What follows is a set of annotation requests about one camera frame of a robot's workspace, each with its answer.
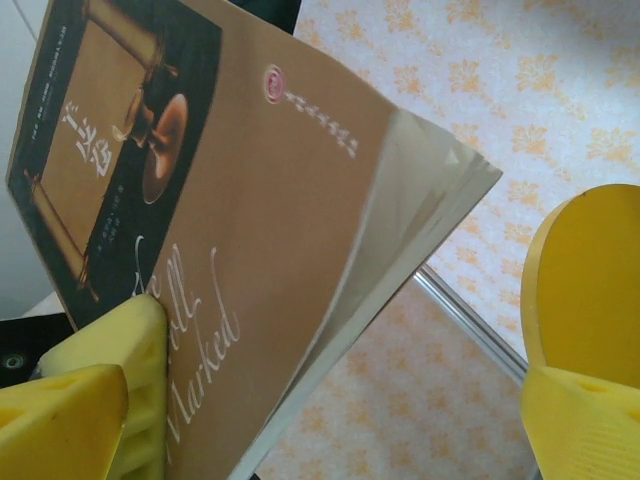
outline publisher logo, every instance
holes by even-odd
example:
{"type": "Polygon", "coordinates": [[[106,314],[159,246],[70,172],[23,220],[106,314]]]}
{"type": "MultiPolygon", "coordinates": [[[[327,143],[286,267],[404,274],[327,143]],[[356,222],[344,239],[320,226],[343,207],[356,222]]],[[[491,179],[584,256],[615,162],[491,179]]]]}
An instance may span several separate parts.
{"type": "Polygon", "coordinates": [[[264,73],[264,93],[272,104],[280,102],[284,95],[284,75],[275,65],[270,65],[264,73]]]}

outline black object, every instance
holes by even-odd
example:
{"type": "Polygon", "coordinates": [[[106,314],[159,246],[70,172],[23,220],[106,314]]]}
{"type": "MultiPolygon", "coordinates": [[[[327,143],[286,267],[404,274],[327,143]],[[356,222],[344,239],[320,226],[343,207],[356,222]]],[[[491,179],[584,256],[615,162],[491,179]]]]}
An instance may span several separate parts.
{"type": "Polygon", "coordinates": [[[64,313],[0,321],[0,388],[29,380],[40,357],[72,334],[64,313]]]}
{"type": "Polygon", "coordinates": [[[231,0],[231,3],[289,34],[293,33],[296,25],[300,2],[301,0],[231,0]]]}

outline wall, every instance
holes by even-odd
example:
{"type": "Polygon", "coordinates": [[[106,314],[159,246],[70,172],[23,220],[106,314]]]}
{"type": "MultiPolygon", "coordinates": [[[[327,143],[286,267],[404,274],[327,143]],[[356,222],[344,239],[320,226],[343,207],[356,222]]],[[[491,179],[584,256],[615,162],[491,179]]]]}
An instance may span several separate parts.
{"type": "Polygon", "coordinates": [[[0,65],[4,70],[0,94],[0,318],[23,314],[53,290],[4,186],[46,4],[46,0],[5,0],[0,13],[0,65]]]}

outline patterned tablecloth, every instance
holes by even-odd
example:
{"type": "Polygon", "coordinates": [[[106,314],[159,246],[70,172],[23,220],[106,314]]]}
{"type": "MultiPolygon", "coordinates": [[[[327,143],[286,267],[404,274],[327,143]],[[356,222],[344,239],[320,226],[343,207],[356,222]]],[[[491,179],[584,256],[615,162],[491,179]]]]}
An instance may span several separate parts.
{"type": "Polygon", "coordinates": [[[306,402],[262,480],[528,480],[519,387],[414,280],[306,402]]]}
{"type": "Polygon", "coordinates": [[[429,264],[525,356],[522,264],[555,206],[640,182],[635,0],[303,0],[296,36],[505,175],[429,264]]]}

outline book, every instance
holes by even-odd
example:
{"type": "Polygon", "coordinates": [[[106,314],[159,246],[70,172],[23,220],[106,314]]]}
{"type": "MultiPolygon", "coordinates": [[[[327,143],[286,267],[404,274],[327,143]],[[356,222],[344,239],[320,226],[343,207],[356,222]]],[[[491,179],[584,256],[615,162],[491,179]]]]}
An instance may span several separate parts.
{"type": "Polygon", "coordinates": [[[7,182],[74,328],[166,308],[167,478],[244,480],[499,176],[226,1],[50,0],[7,182]]]}

